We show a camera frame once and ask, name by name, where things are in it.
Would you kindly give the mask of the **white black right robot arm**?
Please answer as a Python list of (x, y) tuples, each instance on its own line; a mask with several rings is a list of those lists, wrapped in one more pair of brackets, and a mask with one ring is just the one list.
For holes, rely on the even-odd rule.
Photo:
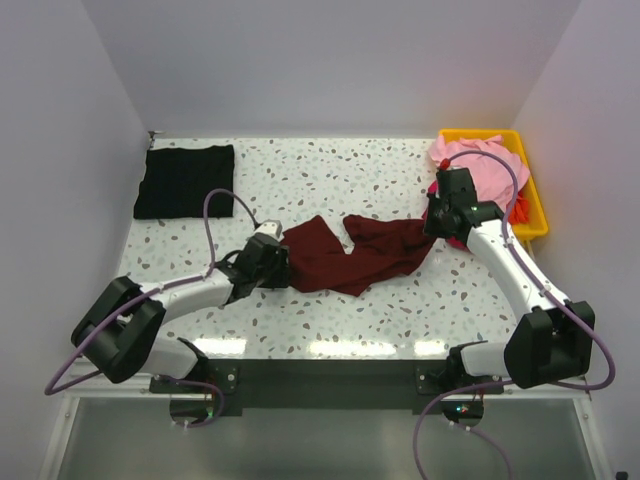
[(424, 232), (454, 238), (481, 260), (494, 277), (517, 320), (504, 343), (480, 341), (451, 349), (445, 379), (459, 393), (481, 377), (511, 379), (520, 388), (585, 374), (595, 313), (573, 302), (542, 274), (515, 238), (493, 201), (478, 200), (468, 169), (440, 170), (429, 194)]

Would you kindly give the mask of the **dark red t shirt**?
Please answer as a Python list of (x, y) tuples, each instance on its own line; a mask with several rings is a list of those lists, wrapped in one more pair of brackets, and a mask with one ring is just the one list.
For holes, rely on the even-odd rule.
[(343, 226), (353, 242), (351, 252), (344, 250), (320, 216), (283, 233), (293, 288), (302, 293), (332, 290), (357, 297), (372, 284), (413, 273), (436, 241), (424, 234), (418, 219), (384, 222), (349, 215)]

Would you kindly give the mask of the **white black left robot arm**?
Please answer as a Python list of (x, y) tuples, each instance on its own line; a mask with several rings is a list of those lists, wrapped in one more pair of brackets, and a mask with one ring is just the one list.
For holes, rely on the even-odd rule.
[(71, 335), (80, 350), (112, 383), (138, 373), (170, 376), (185, 392), (207, 380), (204, 358), (186, 340), (158, 339), (164, 324), (193, 312), (224, 307), (256, 288), (284, 289), (290, 284), (289, 248), (256, 233), (245, 247), (223, 257), (200, 276), (157, 284), (138, 284), (127, 276), (111, 281)]

